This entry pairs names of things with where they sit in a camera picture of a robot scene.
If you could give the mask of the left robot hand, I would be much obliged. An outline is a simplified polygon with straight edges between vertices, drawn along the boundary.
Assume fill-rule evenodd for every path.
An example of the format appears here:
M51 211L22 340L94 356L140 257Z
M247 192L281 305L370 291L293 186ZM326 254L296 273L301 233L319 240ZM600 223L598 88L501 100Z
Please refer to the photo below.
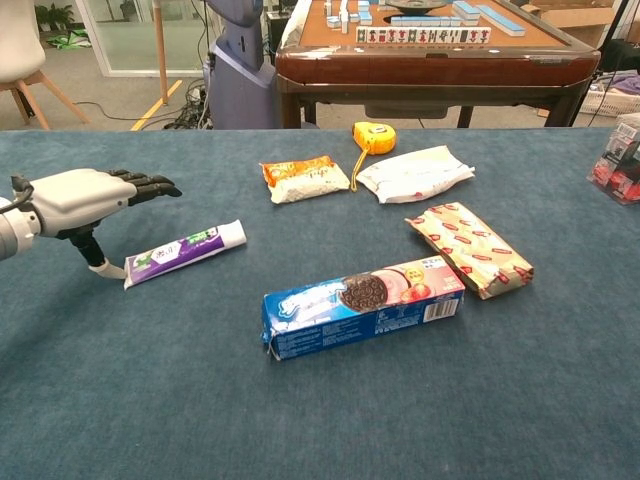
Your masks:
M162 175L124 169L99 171L80 168L40 178L31 183L30 204L44 237L68 240L103 278L122 280L125 271L106 258L94 229L105 218L156 197L179 197L181 190Z

